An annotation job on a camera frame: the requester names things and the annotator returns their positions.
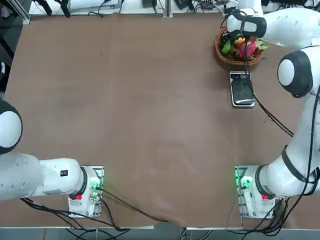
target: tabletop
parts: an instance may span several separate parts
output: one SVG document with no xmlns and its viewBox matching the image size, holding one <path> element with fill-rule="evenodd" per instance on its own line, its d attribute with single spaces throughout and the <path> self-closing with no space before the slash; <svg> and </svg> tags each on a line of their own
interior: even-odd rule
<svg viewBox="0 0 320 240">
<path fill-rule="evenodd" d="M 23 27 L 5 95 L 23 119 L 15 151 L 103 165 L 106 189 L 180 226 L 240 228 L 238 206 L 232 213 L 235 165 L 269 164 L 290 138 L 257 104 L 232 107 L 233 68 L 221 65 L 213 50 L 221 21 L 218 14 L 32 18 Z M 288 52 L 271 46 L 251 76 L 260 101 L 295 131 L 303 100 L 277 79 Z M 106 200 L 119 226 L 155 224 Z M 36 201 L 68 209 L 66 196 Z M 285 227 L 320 229 L 318 202 L 317 194 L 304 197 Z M 65 226 L 18 199 L 0 202 L 0 211 L 3 227 Z M 109 220 L 108 214 L 100 219 Z"/>
</svg>

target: black cable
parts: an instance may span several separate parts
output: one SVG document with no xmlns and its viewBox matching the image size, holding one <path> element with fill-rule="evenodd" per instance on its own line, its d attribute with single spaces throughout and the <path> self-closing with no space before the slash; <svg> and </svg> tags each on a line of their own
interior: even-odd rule
<svg viewBox="0 0 320 240">
<path fill-rule="evenodd" d="M 282 6 L 283 6 L 283 2 L 280 4 L 280 6 L 275 11 L 278 11 Z"/>
<path fill-rule="evenodd" d="M 317 90 L 317 93 L 316 93 L 316 96 L 315 96 L 314 105 L 313 105 L 313 111 L 312 111 L 309 160 L 308 160 L 308 168 L 307 168 L 307 175 L 306 175 L 306 178 L 305 178 L 305 184 L 304 184 L 304 187 L 303 187 L 303 190 L 302 190 L 301 194 L 299 195 L 299 197 L 297 198 L 297 200 L 295 201 L 293 206 L 288 211 L 288 213 L 285 216 L 283 222 L 285 222 L 287 220 L 287 218 L 289 217 L 290 213 L 293 211 L 293 209 L 300 202 L 300 200 L 303 197 L 303 195 L 305 194 L 307 186 L 308 186 L 308 180 L 309 180 L 309 177 L 310 177 L 310 170 L 311 170 L 312 153 L 313 153 L 313 147 L 314 147 L 315 121 L 316 121 L 317 105 L 318 105 L 318 102 L 319 102 L 319 94 L 320 94 L 320 86 L 318 87 L 318 90 Z"/>
<path fill-rule="evenodd" d="M 247 46 L 248 46 L 248 40 L 245 38 L 244 40 L 244 66 L 245 66 L 245 77 L 248 82 L 249 88 L 255 98 L 255 100 L 258 102 L 261 109 L 267 114 L 267 116 L 270 118 L 272 122 L 274 122 L 281 130 L 283 130 L 286 134 L 288 134 L 290 137 L 294 136 L 294 133 L 290 131 L 282 122 L 280 122 L 269 110 L 259 101 L 257 98 L 253 86 L 252 81 L 250 79 L 250 70 L 249 70 L 249 62 L 248 62 L 248 56 L 247 56 Z"/>
<path fill-rule="evenodd" d="M 57 209 L 52 209 L 52 208 L 48 208 L 44 205 L 41 205 L 41 204 L 38 204 L 38 203 L 34 203 L 34 201 L 32 201 L 31 199 L 28 199 L 28 198 L 22 198 L 21 200 L 28 200 L 29 202 L 31 202 L 34 206 L 38 207 L 38 208 L 41 208 L 43 209 L 43 211 L 45 212 L 48 212 L 48 211 L 52 211 L 52 212 L 55 212 L 55 213 L 65 213 L 65 214 L 72 214 L 72 215 L 77 215 L 77 216 L 81 216 L 81 217 L 84 217 L 86 219 L 90 219 L 94 222 L 98 222 L 98 223 L 102 223 L 102 224 L 105 224 L 105 225 L 108 225 L 110 227 L 113 227 L 112 224 L 106 222 L 106 221 L 102 221 L 102 220 L 99 220 L 99 219 L 95 219 L 93 217 L 89 217 L 89 216 L 86 216 L 86 215 L 83 215 L 83 214 L 80 214 L 80 213 L 77 213 L 77 212 L 73 212 L 73 211 L 68 211 L 68 210 L 57 210 Z"/>
<path fill-rule="evenodd" d="M 117 197 L 116 195 L 114 195 L 113 193 L 111 193 L 111 192 L 109 192 L 109 191 L 107 191 L 107 190 L 104 190 L 104 189 L 102 189 L 102 188 L 100 188 L 100 187 L 96 187 L 95 189 L 97 189 L 97 190 L 99 190 L 99 191 L 103 191 L 104 193 L 110 195 L 111 197 L 113 197 L 113 198 L 117 199 L 118 201 L 122 202 L 123 204 L 127 205 L 127 206 L 130 207 L 131 209 L 139 212 L 140 214 L 142 214 L 142 215 L 144 215 L 144 216 L 146 216 L 146 217 L 148 217 L 148 218 L 150 218 L 150 219 L 152 219 L 152 220 L 155 220 L 155 221 L 157 221 L 157 222 L 168 223 L 167 220 L 163 220 L 163 219 L 160 219 L 160 218 L 151 216 L 151 215 L 149 215 L 148 213 L 140 210 L 139 208 L 131 205 L 130 203 L 127 203 L 126 201 L 122 200 L 121 198 Z"/>
<path fill-rule="evenodd" d="M 72 231 L 70 231 L 68 228 L 65 228 L 65 230 L 66 230 L 67 232 L 69 232 L 71 235 L 75 236 L 75 237 L 76 237 L 76 240 L 78 240 L 78 239 L 87 240 L 87 239 L 85 239 L 85 238 L 82 237 L 83 235 L 85 235 L 85 234 L 88 233 L 88 232 L 86 232 L 86 231 L 83 232 L 83 233 L 80 234 L 80 235 L 77 235 L 77 234 L 73 233 Z"/>
<path fill-rule="evenodd" d="M 123 228 L 123 229 L 122 229 L 122 228 L 120 228 L 120 227 L 118 227 L 118 226 L 116 225 L 115 220 L 114 220 L 114 218 L 112 217 L 110 207 L 108 206 L 107 202 L 106 202 L 105 200 L 103 200 L 102 198 L 100 199 L 100 202 L 102 202 L 102 204 L 105 206 L 105 208 L 106 208 L 106 210 L 107 210 L 107 212 L 108 212 L 108 214 L 109 214 L 109 217 L 110 217 L 110 220 L 111 220 L 111 223 L 112 223 L 114 229 L 117 230 L 118 232 L 125 232 L 125 231 L 127 231 L 128 229 L 126 229 L 126 228 Z"/>
<path fill-rule="evenodd" d="M 305 9 L 314 9 L 314 7 L 315 7 L 315 1 L 312 0 L 312 6 L 306 6 L 305 4 L 303 4 L 303 7 L 304 7 Z"/>
<path fill-rule="evenodd" d="M 214 230 L 208 230 L 202 237 L 199 237 L 199 238 L 197 238 L 195 240 L 206 240 L 213 231 Z"/>
<path fill-rule="evenodd" d="M 27 205 L 29 205 L 31 208 L 33 208 L 33 209 L 37 209 L 37 210 L 44 211 L 44 212 L 48 212 L 48 213 L 53 213 L 54 215 L 56 215 L 57 217 L 59 217 L 60 219 L 62 219 L 64 222 L 66 222 L 68 225 L 70 225 L 70 226 L 71 226 L 73 229 L 75 229 L 75 230 L 83 230 L 84 233 L 90 233 L 90 232 L 95 232 L 95 231 L 96 231 L 95 229 L 87 230 L 87 229 L 85 229 L 84 227 L 82 227 L 77 220 L 75 220 L 74 218 L 68 216 L 67 214 L 64 214 L 64 213 L 55 211 L 54 209 L 51 209 L 51 208 L 48 208 L 48 207 L 45 207 L 45 206 L 40 206 L 40 205 L 38 205 L 38 204 L 35 204 L 35 203 L 33 203 L 33 201 L 30 200 L 29 198 L 22 198 L 21 200 L 22 200 L 24 203 L 26 203 Z M 70 222 L 67 221 L 66 219 L 62 218 L 60 215 L 66 217 L 66 218 L 71 219 L 71 220 L 74 221 L 80 228 L 75 227 L 72 223 L 70 223 Z M 130 230 L 130 229 L 125 229 L 123 232 L 124 232 L 124 233 L 127 233 L 129 230 Z M 117 235 L 117 236 L 113 236 L 112 234 L 108 233 L 107 231 L 104 231 L 104 230 L 101 230 L 101 229 L 100 229 L 99 231 L 102 232 L 102 233 L 104 233 L 104 234 L 106 234 L 106 235 L 108 235 L 108 236 L 110 237 L 110 238 L 108 238 L 109 240 L 116 239 L 116 237 L 121 236 L 122 234 L 124 234 L 124 233 L 122 233 L 122 234 L 119 234 L 119 235 Z M 79 239 L 86 240 L 86 239 L 81 238 L 81 236 L 83 236 L 83 234 L 81 234 L 81 235 L 79 235 L 79 236 L 76 235 L 76 234 L 74 234 L 74 233 L 71 233 L 71 234 L 74 235 L 75 237 L 79 238 Z"/>
<path fill-rule="evenodd" d="M 160 3 L 160 5 L 161 5 L 161 9 L 162 9 L 162 11 L 163 11 L 163 12 L 165 12 L 166 10 L 164 9 L 164 6 L 162 5 L 161 0 L 159 0 L 159 3 Z"/>
<path fill-rule="evenodd" d="M 114 239 L 116 239 L 117 237 L 120 237 L 121 235 L 126 234 L 126 233 L 129 232 L 130 230 L 131 230 L 131 229 L 128 229 L 128 230 L 126 230 L 126 231 L 124 231 L 124 232 L 122 232 L 122 233 L 119 233 L 117 236 L 110 237 L 110 238 L 107 238 L 107 239 L 105 239 L 105 240 L 114 240 Z"/>
<path fill-rule="evenodd" d="M 98 8 L 98 12 L 90 11 L 90 12 L 88 12 L 88 16 L 89 16 L 90 14 L 94 14 L 94 15 L 97 15 L 98 17 L 100 17 L 100 18 L 103 18 L 104 15 L 103 15 L 102 13 L 100 13 L 100 9 L 101 9 L 101 7 L 102 7 L 105 3 L 110 2 L 110 1 L 111 1 L 111 0 L 103 0 L 103 2 L 101 3 L 101 5 L 100 5 L 99 8 Z"/>
<path fill-rule="evenodd" d="M 124 4 L 124 2 L 125 0 L 121 0 L 119 14 L 121 13 L 122 5 Z"/>
<path fill-rule="evenodd" d="M 212 5 L 212 7 L 213 7 L 214 9 L 218 9 L 219 13 L 221 13 L 221 14 L 222 14 L 222 12 L 220 11 L 220 9 L 219 9 L 217 6 Z"/>
<path fill-rule="evenodd" d="M 87 234 L 87 233 L 89 233 L 89 231 L 85 231 L 85 232 L 81 233 L 79 236 L 76 237 L 75 240 L 80 239 L 83 235 L 85 235 L 85 234 Z"/>
</svg>

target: wire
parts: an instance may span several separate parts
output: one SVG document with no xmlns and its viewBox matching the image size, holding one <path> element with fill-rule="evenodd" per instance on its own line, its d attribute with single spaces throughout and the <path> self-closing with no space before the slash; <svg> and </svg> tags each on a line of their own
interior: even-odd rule
<svg viewBox="0 0 320 240">
<path fill-rule="evenodd" d="M 283 4 L 284 4 L 284 3 L 282 2 L 282 3 L 280 4 L 280 6 L 275 10 L 275 12 L 278 11 L 278 10 L 283 6 Z"/>
<path fill-rule="evenodd" d="M 127 232 L 129 232 L 131 229 L 128 229 L 128 230 L 126 230 L 126 231 L 124 231 L 124 232 L 122 232 L 122 233 L 119 233 L 117 236 L 114 236 L 114 237 L 110 237 L 110 238 L 107 238 L 107 239 L 105 239 L 105 240 L 114 240 L 114 239 L 116 239 L 117 237 L 120 237 L 121 235 L 123 235 L 123 234 L 126 234 Z"/>
<path fill-rule="evenodd" d="M 210 238 L 210 236 L 214 233 L 214 231 L 215 230 L 208 230 L 205 235 L 203 235 L 202 237 L 200 237 L 196 240 L 206 240 L 206 239 Z"/>
<path fill-rule="evenodd" d="M 111 197 L 115 198 L 116 200 L 118 200 L 118 201 L 122 202 L 123 204 L 127 205 L 127 206 L 130 207 L 131 209 L 139 212 L 140 214 L 142 214 L 142 215 L 144 215 L 144 216 L 146 216 L 146 217 L 148 217 L 148 218 L 150 218 L 150 219 L 152 219 L 152 220 L 155 220 L 155 221 L 157 221 L 157 222 L 168 223 L 167 220 L 163 220 L 163 219 L 160 219 L 160 218 L 151 216 L 151 215 L 149 215 L 148 213 L 140 210 L 139 208 L 131 205 L 130 203 L 127 203 L 126 201 L 122 200 L 121 198 L 117 197 L 116 195 L 114 195 L 113 193 L 111 193 L 111 192 L 109 192 L 109 191 L 107 191 L 107 190 L 104 190 L 104 189 L 102 189 L 102 188 L 100 188 L 100 187 L 96 187 L 95 189 L 97 189 L 97 190 L 99 190 L 99 191 L 103 191 L 104 193 L 110 195 Z"/>
<path fill-rule="evenodd" d="M 219 9 L 217 6 L 212 5 L 212 7 L 213 7 L 214 9 L 218 9 L 219 13 L 221 13 L 221 14 L 222 14 L 222 12 L 220 11 L 220 9 Z"/>
<path fill-rule="evenodd" d="M 272 122 L 274 122 L 281 130 L 283 130 L 286 134 L 288 134 L 290 137 L 294 136 L 294 133 L 290 131 L 282 122 L 280 122 L 269 110 L 259 101 L 258 97 L 256 96 L 252 82 L 250 79 L 250 70 L 249 70 L 249 63 L 248 63 L 248 56 L 247 56 L 247 46 L 248 46 L 248 39 L 246 38 L 244 41 L 244 66 L 246 68 L 245 70 L 245 77 L 248 82 L 249 88 L 255 98 L 255 100 L 258 102 L 261 109 L 267 114 L 267 116 L 270 118 Z"/>
<path fill-rule="evenodd" d="M 165 12 L 165 9 L 164 9 L 164 6 L 162 5 L 161 0 L 159 0 L 159 3 L 160 3 L 160 5 L 161 5 L 161 9 L 162 9 L 162 11 L 163 11 L 163 12 Z"/>
<path fill-rule="evenodd" d="M 105 200 L 103 200 L 102 198 L 100 199 L 100 202 L 102 202 L 102 204 L 105 206 L 105 208 L 106 208 L 106 210 L 107 210 L 107 212 L 108 212 L 108 214 L 109 214 L 109 217 L 110 217 L 110 220 L 111 220 L 111 223 L 112 223 L 112 226 L 114 227 L 114 229 L 117 230 L 118 232 L 125 232 L 125 231 L 127 231 L 128 229 L 126 229 L 126 228 L 122 229 L 122 228 L 120 228 L 120 227 L 118 227 L 118 226 L 116 225 L 115 220 L 114 220 L 114 218 L 112 217 L 111 210 L 110 210 L 107 202 L 106 202 Z"/>
<path fill-rule="evenodd" d="M 53 213 L 54 215 L 56 215 L 57 217 L 59 217 L 60 219 L 62 219 L 64 222 L 66 222 L 68 225 L 70 225 L 70 226 L 71 226 L 73 229 L 75 229 L 75 230 L 83 230 L 83 231 L 85 231 L 84 233 L 89 233 L 89 232 L 95 232 L 95 231 L 96 231 L 95 229 L 91 229 L 91 230 L 85 229 L 84 227 L 82 227 L 82 226 L 79 224 L 79 222 L 78 222 L 77 220 L 75 220 L 74 218 L 68 216 L 67 214 L 62 213 L 62 212 L 68 212 L 68 214 L 76 214 L 75 212 L 71 212 L 71 211 L 62 211 L 62 212 L 60 212 L 59 210 L 54 210 L 54 209 L 48 208 L 48 207 L 46 207 L 46 206 L 43 206 L 43 205 L 34 203 L 34 202 L 33 202 L 31 199 L 29 199 L 29 198 L 22 198 L 21 200 L 22 200 L 24 203 L 26 203 L 28 206 L 30 206 L 31 208 L 33 208 L 33 209 L 37 209 L 37 210 L 44 211 L 44 212 L 48 212 L 48 213 Z M 79 228 L 75 227 L 71 222 L 67 221 L 66 219 L 64 219 L 64 218 L 61 217 L 60 215 L 66 217 L 66 218 L 69 218 L 69 219 L 71 219 L 72 221 L 74 221 L 74 222 L 79 226 Z M 85 217 L 85 218 L 87 218 L 87 219 L 91 219 L 91 220 L 93 220 L 93 221 L 97 220 L 97 219 L 94 219 L 94 218 L 91 218 L 91 217 L 88 217 L 88 216 L 85 216 L 85 215 L 83 215 L 83 217 Z M 100 220 L 98 220 L 97 222 L 105 223 L 105 224 L 107 224 L 108 226 L 111 226 L 111 227 L 112 227 L 112 225 L 109 224 L 109 223 L 107 223 L 107 222 L 100 221 Z M 66 230 L 67 230 L 69 233 L 71 233 L 73 236 L 77 237 L 78 239 L 86 240 L 86 239 L 82 238 L 82 236 L 84 235 L 84 233 L 81 234 L 81 235 L 76 235 L 76 234 L 74 234 L 73 232 L 69 231 L 67 228 L 66 228 Z M 110 233 L 108 233 L 107 231 L 104 231 L 104 230 L 99 230 L 99 231 L 102 232 L 102 233 L 104 233 L 104 234 L 106 234 L 106 235 L 108 235 L 108 236 L 110 237 L 110 238 L 108 238 L 108 240 L 114 240 L 114 239 L 116 239 L 116 237 L 119 237 L 119 236 L 121 236 L 121 235 L 129 232 L 130 229 L 125 229 L 121 234 L 119 234 L 119 235 L 117 235 L 117 236 L 113 236 L 112 234 L 110 234 Z"/>
<path fill-rule="evenodd" d="M 68 210 L 57 210 L 57 209 L 52 209 L 52 208 L 48 208 L 44 205 L 41 205 L 41 204 L 38 204 L 38 203 L 34 203 L 34 201 L 32 201 L 31 199 L 29 198 L 22 198 L 21 199 L 23 202 L 25 202 L 27 205 L 29 205 L 30 207 L 34 208 L 34 209 L 37 209 L 37 210 L 41 210 L 41 211 L 45 211 L 45 212 L 49 212 L 49 213 L 59 213 L 59 214 L 69 214 L 69 215 L 77 215 L 77 216 L 81 216 L 81 217 L 84 217 L 86 219 L 90 219 L 94 222 L 98 222 L 98 223 L 102 223 L 102 224 L 105 224 L 105 225 L 108 225 L 110 227 L 113 227 L 112 224 L 106 222 L 106 221 L 102 221 L 102 220 L 99 220 L 99 219 L 95 219 L 93 217 L 89 217 L 89 216 L 86 216 L 86 215 L 83 215 L 83 214 L 80 214 L 80 213 L 77 213 L 77 212 L 73 212 L 73 211 L 68 211 Z M 68 218 L 71 218 L 73 221 L 76 221 L 74 218 L 66 215 Z"/>
<path fill-rule="evenodd" d="M 97 15 L 98 17 L 100 17 L 100 18 L 103 18 L 104 15 L 103 15 L 102 13 L 100 13 L 100 9 L 101 9 L 101 7 L 102 7 L 105 3 L 110 2 L 110 1 L 111 1 L 111 0 L 103 0 L 103 2 L 101 3 L 101 5 L 100 5 L 99 8 L 98 8 L 98 12 L 90 11 L 90 12 L 88 12 L 88 16 L 89 16 L 90 14 L 94 14 L 94 15 Z"/>
<path fill-rule="evenodd" d="M 125 0 L 121 0 L 119 14 L 121 13 L 122 5 L 124 4 L 124 2 Z"/>
<path fill-rule="evenodd" d="M 210 233 L 210 230 L 208 230 L 202 237 L 199 237 L 196 240 L 202 240 L 204 237 L 206 237 Z"/>
<path fill-rule="evenodd" d="M 40 8 L 39 8 L 39 5 L 34 1 L 34 4 L 36 6 L 37 9 L 39 9 L 40 12 L 42 12 L 43 14 L 45 15 L 48 15 L 46 12 L 42 11 Z"/>
<path fill-rule="evenodd" d="M 190 238 L 190 236 L 187 235 L 187 228 L 186 228 L 186 227 L 184 228 L 184 231 L 183 231 L 183 233 L 182 233 L 182 236 L 181 236 L 180 240 L 183 240 L 184 237 L 185 237 L 185 240 L 187 240 L 187 237 Z"/>
</svg>

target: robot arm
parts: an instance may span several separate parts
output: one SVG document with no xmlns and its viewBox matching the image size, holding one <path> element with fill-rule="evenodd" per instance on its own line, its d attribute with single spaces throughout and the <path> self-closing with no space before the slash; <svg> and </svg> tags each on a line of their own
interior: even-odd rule
<svg viewBox="0 0 320 240">
<path fill-rule="evenodd" d="M 19 143 L 23 124 L 18 111 L 0 98 L 0 201 L 52 194 L 68 195 L 71 212 L 93 217 L 101 180 L 75 159 L 38 160 L 11 152 Z"/>
<path fill-rule="evenodd" d="M 294 196 L 303 191 L 308 172 L 311 125 L 316 94 L 320 85 L 320 13 L 306 8 L 286 8 L 261 15 L 261 1 L 246 2 L 245 9 L 229 16 L 227 29 L 231 38 L 257 37 L 294 49 L 282 58 L 277 76 L 281 86 L 294 98 L 304 98 L 298 129 L 281 155 L 271 164 L 249 166 L 243 189 L 250 218 L 263 218 L 275 204 L 275 195 Z M 310 172 L 320 166 L 320 111 L 316 111 Z M 315 180 L 311 175 L 309 181 Z M 320 185 L 307 185 L 305 193 L 320 191 Z"/>
</svg>

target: white surface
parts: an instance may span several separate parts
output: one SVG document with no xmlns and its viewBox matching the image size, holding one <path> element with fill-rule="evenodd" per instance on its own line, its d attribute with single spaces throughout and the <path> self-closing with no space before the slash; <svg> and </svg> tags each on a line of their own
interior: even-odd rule
<svg viewBox="0 0 320 240">
<path fill-rule="evenodd" d="M 22 122 L 13 111 L 5 111 L 0 114 L 0 147 L 11 148 L 20 139 Z"/>
<path fill-rule="evenodd" d="M 289 59 L 283 60 L 278 67 L 278 79 L 283 86 L 288 86 L 295 76 L 295 66 Z"/>
<path fill-rule="evenodd" d="M 72 9 L 78 9 L 78 8 L 88 8 L 88 7 L 96 7 L 95 10 L 98 10 L 98 6 L 103 2 L 103 0 L 69 0 L 70 1 L 70 8 Z M 166 1 L 165 0 L 157 0 L 157 9 L 156 11 L 158 13 L 162 13 L 160 1 L 165 8 Z M 314 0 L 314 4 L 316 5 L 320 0 Z M 108 5 L 110 3 L 116 3 L 117 0 L 111 0 L 111 2 L 107 3 Z M 230 0 L 229 2 L 233 2 L 234 4 L 238 4 L 236 0 Z M 62 10 L 60 9 L 60 5 L 55 2 L 54 0 L 47 0 L 47 3 L 52 9 L 52 15 L 64 15 Z M 305 4 L 306 6 L 312 6 L 312 0 L 308 0 Z M 262 10 L 264 12 L 272 12 L 277 10 L 277 8 L 280 6 L 279 3 L 275 2 L 270 2 L 268 6 L 262 6 Z M 219 10 L 223 12 L 224 6 L 222 4 L 217 5 Z M 188 10 L 188 7 L 184 9 L 179 9 L 178 6 L 176 5 L 174 0 L 171 0 L 171 12 L 172 13 L 185 13 Z M 113 14 L 113 13 L 118 13 L 119 8 L 115 9 L 104 9 L 103 7 L 100 9 L 100 12 L 102 14 Z M 205 13 L 218 13 L 219 11 L 214 8 L 213 10 L 204 10 Z M 122 14 L 154 14 L 154 10 L 152 7 L 150 8 L 143 8 L 142 7 L 142 0 L 124 0 L 122 9 L 121 9 Z M 41 6 L 39 6 L 39 9 L 37 8 L 36 4 L 32 1 L 30 10 L 29 10 L 30 15 L 46 15 L 45 11 L 42 9 Z M 88 11 L 76 11 L 71 13 L 71 15 L 87 15 Z"/>
<path fill-rule="evenodd" d="M 95 7 L 94 9 L 91 9 L 91 11 L 97 12 L 98 7 L 103 2 L 103 0 L 69 0 L 69 1 L 71 1 L 70 2 L 71 15 L 88 15 L 89 11 L 87 10 L 81 11 L 81 10 L 78 10 L 79 8 Z M 117 2 L 118 0 L 111 0 L 106 4 L 107 5 L 110 5 L 110 3 L 116 4 Z M 165 0 L 157 0 L 156 11 L 158 14 L 163 13 L 160 2 L 162 3 L 163 8 L 165 8 L 165 4 L 166 4 Z M 54 0 L 47 0 L 47 3 L 52 9 L 52 15 L 57 15 L 57 16 L 64 15 L 62 10 L 60 9 L 60 5 L 57 2 L 55 2 Z M 32 1 L 29 14 L 30 15 L 47 15 L 41 6 L 38 6 L 38 8 L 36 4 Z M 108 15 L 108 14 L 118 13 L 119 10 L 120 10 L 119 8 L 104 9 L 104 7 L 101 7 L 100 13 L 104 15 Z M 143 8 L 142 0 L 124 0 L 122 4 L 121 14 L 154 14 L 154 13 L 155 11 L 152 7 Z"/>
<path fill-rule="evenodd" d="M 35 156 L 16 152 L 0 155 L 0 201 L 29 197 L 40 184 Z"/>
</svg>

